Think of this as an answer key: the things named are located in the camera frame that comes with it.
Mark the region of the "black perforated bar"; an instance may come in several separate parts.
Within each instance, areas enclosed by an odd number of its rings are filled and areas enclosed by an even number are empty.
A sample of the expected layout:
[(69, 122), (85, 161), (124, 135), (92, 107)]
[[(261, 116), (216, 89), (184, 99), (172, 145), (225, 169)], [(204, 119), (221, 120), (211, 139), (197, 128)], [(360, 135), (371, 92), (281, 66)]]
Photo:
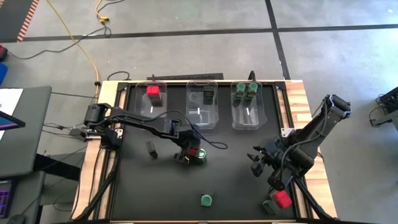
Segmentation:
[(223, 73), (201, 73), (191, 75), (171, 75), (171, 76), (155, 76), (147, 77), (147, 80), (223, 80)]

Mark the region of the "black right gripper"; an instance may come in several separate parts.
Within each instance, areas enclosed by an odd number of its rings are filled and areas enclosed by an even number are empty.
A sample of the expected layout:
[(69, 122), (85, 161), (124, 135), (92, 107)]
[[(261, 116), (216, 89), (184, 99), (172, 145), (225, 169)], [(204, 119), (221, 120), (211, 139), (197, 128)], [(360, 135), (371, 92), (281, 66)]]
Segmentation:
[(247, 153), (248, 158), (253, 161), (251, 171), (255, 177), (259, 177), (263, 173), (265, 165), (271, 166), (275, 170), (280, 167), (282, 141), (280, 139), (265, 139), (259, 147), (262, 158)]

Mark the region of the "black neighbouring robot rig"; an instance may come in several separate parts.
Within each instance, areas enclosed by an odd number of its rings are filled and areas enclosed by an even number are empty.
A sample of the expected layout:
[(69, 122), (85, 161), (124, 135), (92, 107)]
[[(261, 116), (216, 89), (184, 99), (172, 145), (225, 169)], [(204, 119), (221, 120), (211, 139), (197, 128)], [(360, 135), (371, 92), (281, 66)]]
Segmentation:
[[(378, 95), (375, 102), (377, 108), (369, 113), (371, 126), (375, 128), (386, 123), (392, 123), (398, 131), (398, 86), (385, 94)], [(384, 114), (378, 118), (371, 118), (371, 113), (377, 109), (381, 109)]]

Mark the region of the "dark mat orange striped edge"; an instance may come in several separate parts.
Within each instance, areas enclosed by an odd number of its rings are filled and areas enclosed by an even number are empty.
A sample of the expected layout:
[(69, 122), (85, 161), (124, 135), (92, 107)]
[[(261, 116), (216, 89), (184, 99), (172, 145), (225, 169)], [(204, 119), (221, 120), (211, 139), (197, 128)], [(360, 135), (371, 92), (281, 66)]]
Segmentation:
[(0, 0), (0, 44), (22, 42), (40, 0)]

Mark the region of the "clear plastic bin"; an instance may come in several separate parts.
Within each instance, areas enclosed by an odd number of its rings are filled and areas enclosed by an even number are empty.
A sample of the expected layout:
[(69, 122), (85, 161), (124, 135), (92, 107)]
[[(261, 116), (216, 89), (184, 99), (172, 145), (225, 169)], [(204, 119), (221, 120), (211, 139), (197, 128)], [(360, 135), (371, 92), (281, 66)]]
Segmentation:
[[(203, 104), (203, 89), (213, 86), (215, 95), (212, 105)], [(218, 120), (218, 84), (213, 80), (189, 81), (186, 84), (186, 112), (187, 118), (198, 129), (214, 129)]]
[(257, 130), (267, 122), (262, 96), (262, 85), (255, 81), (258, 84), (256, 96), (252, 100), (246, 100), (247, 85), (254, 81), (241, 82), (246, 84), (242, 100), (234, 99), (236, 84), (239, 82), (232, 82), (231, 84), (232, 126), (237, 130)]
[[(160, 87), (163, 99), (162, 107), (154, 107), (151, 105), (146, 95), (147, 86)], [(165, 124), (165, 117), (166, 117), (165, 114), (161, 115), (161, 113), (164, 113), (166, 111), (167, 111), (167, 84), (165, 82), (140, 82), (136, 85), (136, 100), (135, 100), (135, 110), (134, 110), (135, 113), (148, 118), (155, 118), (158, 116), (156, 120), (151, 121), (149, 124), (161, 128)]]

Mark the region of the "grey desk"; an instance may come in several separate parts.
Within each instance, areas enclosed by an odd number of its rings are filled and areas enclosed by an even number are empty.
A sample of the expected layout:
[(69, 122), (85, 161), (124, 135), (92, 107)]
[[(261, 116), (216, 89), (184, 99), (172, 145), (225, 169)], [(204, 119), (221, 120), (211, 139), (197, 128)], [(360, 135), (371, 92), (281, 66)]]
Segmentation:
[(7, 130), (0, 139), (0, 179), (33, 171), (51, 91), (50, 86), (23, 89), (12, 115), (25, 127)]

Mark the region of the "keyboard with purple light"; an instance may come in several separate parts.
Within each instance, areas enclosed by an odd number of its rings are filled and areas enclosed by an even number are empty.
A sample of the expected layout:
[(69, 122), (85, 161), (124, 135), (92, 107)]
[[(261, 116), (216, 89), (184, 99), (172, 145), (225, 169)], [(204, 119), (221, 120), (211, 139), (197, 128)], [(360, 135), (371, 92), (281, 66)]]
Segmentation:
[(16, 180), (0, 180), (0, 219), (8, 217), (16, 187)]

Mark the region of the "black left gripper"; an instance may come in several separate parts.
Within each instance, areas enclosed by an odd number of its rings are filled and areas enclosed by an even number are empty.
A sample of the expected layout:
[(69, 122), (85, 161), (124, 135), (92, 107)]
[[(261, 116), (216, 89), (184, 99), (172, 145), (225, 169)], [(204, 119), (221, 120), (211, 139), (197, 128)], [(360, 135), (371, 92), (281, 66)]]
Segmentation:
[(179, 132), (179, 146), (181, 151), (175, 153), (174, 159), (183, 164), (189, 164), (190, 158), (188, 150), (191, 148), (199, 149), (201, 140), (198, 133), (194, 130), (186, 130)]

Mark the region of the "black table mat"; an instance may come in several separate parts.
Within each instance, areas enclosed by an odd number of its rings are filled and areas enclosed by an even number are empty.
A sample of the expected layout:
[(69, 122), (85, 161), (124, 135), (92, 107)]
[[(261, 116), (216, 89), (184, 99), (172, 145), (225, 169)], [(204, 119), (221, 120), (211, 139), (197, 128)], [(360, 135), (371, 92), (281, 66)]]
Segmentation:
[[(229, 85), (220, 85), (219, 120), (214, 129), (204, 130), (202, 147), (207, 160), (201, 166), (177, 162), (177, 145), (168, 139), (132, 127), (124, 130), (114, 191), (113, 221), (205, 221), (266, 220), (262, 207), (268, 190), (266, 167), (261, 176), (251, 171), (254, 147), (280, 133), (274, 87), (262, 89), (267, 122), (254, 131), (240, 131), (232, 126)], [(152, 141), (158, 158), (147, 152)], [(201, 194), (210, 194), (213, 203), (202, 207)]]

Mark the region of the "grey power box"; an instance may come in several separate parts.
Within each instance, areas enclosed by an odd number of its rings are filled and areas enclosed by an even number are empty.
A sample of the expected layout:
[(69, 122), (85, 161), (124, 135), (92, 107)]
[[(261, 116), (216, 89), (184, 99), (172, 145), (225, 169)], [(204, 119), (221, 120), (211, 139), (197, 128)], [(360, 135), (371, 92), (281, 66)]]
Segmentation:
[(88, 140), (88, 137), (93, 134), (92, 129), (87, 129), (87, 128), (72, 128), (70, 132), (68, 133), (69, 136), (81, 140), (85, 142)]

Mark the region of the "white paper sheet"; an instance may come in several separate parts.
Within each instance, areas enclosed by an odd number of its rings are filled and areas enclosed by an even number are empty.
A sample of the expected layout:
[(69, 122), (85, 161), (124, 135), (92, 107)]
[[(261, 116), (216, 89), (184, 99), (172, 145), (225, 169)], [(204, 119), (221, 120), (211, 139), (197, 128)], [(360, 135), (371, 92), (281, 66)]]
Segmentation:
[[(13, 112), (16, 109), (22, 92), (22, 88), (0, 88), (0, 111), (13, 116)], [(0, 131), (0, 140), (4, 135), (4, 132), (5, 131)]]

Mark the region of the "tablet with lit screen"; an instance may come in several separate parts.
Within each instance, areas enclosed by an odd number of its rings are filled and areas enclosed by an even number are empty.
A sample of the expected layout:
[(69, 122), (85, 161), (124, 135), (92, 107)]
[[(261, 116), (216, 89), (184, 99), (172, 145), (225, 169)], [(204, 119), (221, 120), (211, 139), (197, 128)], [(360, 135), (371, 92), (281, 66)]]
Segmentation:
[(0, 111), (0, 131), (24, 128), (25, 122)]

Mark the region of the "green black pepper tin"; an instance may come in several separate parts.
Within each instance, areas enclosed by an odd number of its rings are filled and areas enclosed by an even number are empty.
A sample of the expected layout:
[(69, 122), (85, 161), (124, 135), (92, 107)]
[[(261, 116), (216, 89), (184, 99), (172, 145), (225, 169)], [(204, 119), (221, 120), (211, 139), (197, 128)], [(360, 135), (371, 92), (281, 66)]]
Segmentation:
[(213, 86), (205, 86), (203, 89), (203, 104), (212, 105), (215, 95), (215, 88)]
[(155, 144), (152, 141), (147, 141), (146, 142), (146, 147), (147, 147), (147, 152), (149, 153), (151, 158), (157, 159), (158, 158), (158, 153), (157, 153), (157, 149), (155, 147)]
[(263, 201), (262, 207), (268, 215), (276, 215), (277, 214), (277, 208), (275, 207), (275, 203), (272, 200)]

